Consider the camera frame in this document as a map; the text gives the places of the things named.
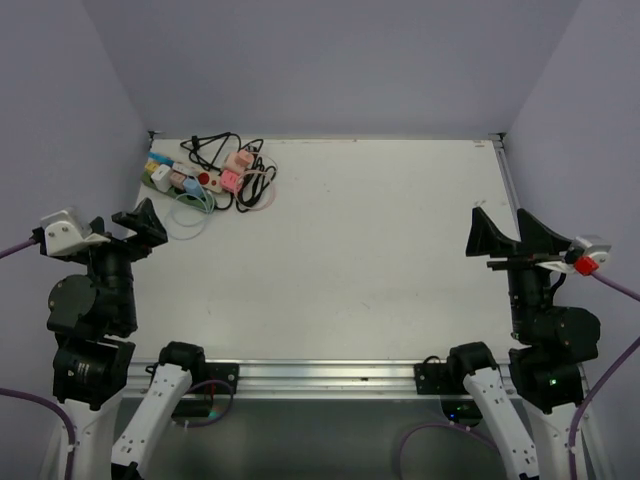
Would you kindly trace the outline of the cream power strip red buttons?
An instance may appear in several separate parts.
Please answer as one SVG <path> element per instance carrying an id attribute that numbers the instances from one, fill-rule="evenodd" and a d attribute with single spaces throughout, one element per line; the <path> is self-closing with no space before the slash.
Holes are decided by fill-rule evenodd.
<path id="1" fill-rule="evenodd" d="M 205 171 L 193 163 L 184 163 L 178 160 L 174 160 L 174 164 L 171 168 L 186 176 L 194 176 L 203 188 L 210 190 L 213 193 L 223 193 L 223 189 L 220 186 L 220 175 L 216 172 Z"/>

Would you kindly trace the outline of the pink square plug charger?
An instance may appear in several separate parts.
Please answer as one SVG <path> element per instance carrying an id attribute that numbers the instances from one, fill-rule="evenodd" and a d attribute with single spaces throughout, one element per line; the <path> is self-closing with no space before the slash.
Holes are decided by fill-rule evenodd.
<path id="1" fill-rule="evenodd" d="M 232 170 L 223 170 L 220 175 L 220 186 L 223 190 L 237 194 L 244 182 L 244 174 Z"/>

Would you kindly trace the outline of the peach cube socket adapter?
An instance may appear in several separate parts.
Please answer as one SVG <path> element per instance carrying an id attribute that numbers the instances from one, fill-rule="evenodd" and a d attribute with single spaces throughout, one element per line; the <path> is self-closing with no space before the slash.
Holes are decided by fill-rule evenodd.
<path id="1" fill-rule="evenodd" d="M 254 155 L 245 149 L 231 152 L 224 162 L 223 169 L 240 175 L 251 167 L 254 159 Z"/>

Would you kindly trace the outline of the blue plug charger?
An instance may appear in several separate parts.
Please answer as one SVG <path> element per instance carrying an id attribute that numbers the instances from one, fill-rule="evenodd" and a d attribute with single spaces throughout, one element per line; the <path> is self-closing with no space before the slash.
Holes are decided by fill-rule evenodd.
<path id="1" fill-rule="evenodd" d="M 148 153 L 148 158 L 156 163 L 158 163 L 159 165 L 168 165 L 169 167 L 172 167 L 174 164 L 174 160 L 171 159 L 170 157 L 163 155 L 163 154 L 159 154 L 156 152 L 149 152 Z"/>

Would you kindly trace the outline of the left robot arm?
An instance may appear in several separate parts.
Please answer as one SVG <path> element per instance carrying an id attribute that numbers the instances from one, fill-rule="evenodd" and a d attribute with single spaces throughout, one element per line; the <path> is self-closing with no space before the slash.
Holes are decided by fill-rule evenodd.
<path id="1" fill-rule="evenodd" d="M 33 238 L 42 255 L 85 267 L 58 281 L 48 297 L 55 336 L 53 395 L 66 414 L 66 479 L 143 479 L 161 434 L 187 392 L 208 379 L 204 350 L 172 341 L 162 348 L 150 385 L 122 434 L 115 424 L 128 381 L 137 328 L 133 263 L 168 241 L 153 202 L 113 215 L 131 231 L 119 239 L 97 217 L 69 208 L 42 219 Z"/>

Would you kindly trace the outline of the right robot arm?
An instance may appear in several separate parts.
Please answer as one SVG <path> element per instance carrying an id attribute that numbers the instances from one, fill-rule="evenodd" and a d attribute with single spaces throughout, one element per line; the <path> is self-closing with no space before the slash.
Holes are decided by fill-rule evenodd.
<path id="1" fill-rule="evenodd" d="M 510 479 L 566 479 L 586 462 L 571 421 L 585 405 L 580 365 L 598 355 L 599 319 L 579 307 L 557 306 L 554 296 L 571 273 L 597 269 L 609 248 L 596 237 L 566 238 L 524 209 L 519 239 L 503 234 L 481 207 L 471 214 L 465 253 L 489 257 L 488 268 L 507 275 L 512 336 L 509 374 L 527 416 L 509 399 L 489 347 L 451 348 L 445 379 L 479 408 Z"/>

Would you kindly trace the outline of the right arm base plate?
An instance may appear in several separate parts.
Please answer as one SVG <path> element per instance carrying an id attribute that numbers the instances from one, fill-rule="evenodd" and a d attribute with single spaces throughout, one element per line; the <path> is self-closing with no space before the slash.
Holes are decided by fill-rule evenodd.
<path id="1" fill-rule="evenodd" d="M 467 392 L 461 383 L 456 383 L 447 363 L 436 355 L 413 366 L 414 383 L 418 395 L 462 396 Z"/>

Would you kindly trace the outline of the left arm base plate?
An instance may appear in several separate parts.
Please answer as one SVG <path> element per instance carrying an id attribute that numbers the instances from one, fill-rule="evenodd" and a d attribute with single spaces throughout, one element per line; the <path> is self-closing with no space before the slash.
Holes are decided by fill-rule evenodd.
<path id="1" fill-rule="evenodd" d="M 200 383 L 204 380 L 218 380 L 225 382 L 231 388 L 233 394 L 237 391 L 237 384 L 240 378 L 240 367 L 238 363 L 231 362 L 207 362 L 204 367 L 204 372 L 198 377 L 194 383 Z M 228 395 L 228 389 L 224 386 L 208 385 L 203 386 L 196 390 L 198 395 L 202 395 L 204 398 L 208 398 L 213 401 L 215 395 L 220 393 L 221 395 Z"/>

